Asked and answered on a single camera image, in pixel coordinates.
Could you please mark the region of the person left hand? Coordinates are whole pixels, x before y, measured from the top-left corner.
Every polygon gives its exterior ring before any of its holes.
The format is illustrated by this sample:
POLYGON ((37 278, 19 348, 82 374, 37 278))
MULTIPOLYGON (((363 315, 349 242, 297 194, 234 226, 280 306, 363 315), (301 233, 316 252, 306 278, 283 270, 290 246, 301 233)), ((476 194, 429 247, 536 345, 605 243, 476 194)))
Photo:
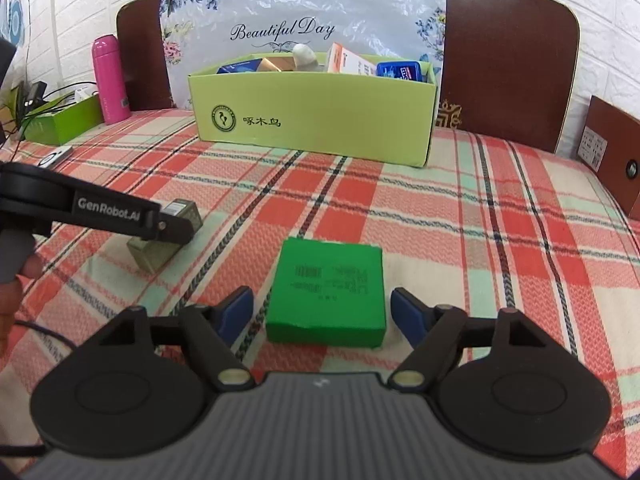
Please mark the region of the person left hand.
POLYGON ((0 286, 0 351, 6 353, 9 336, 15 323, 15 315, 21 307, 24 298, 22 278, 35 280, 42 273, 42 261, 38 255, 31 255, 26 259, 21 271, 9 283, 0 286))

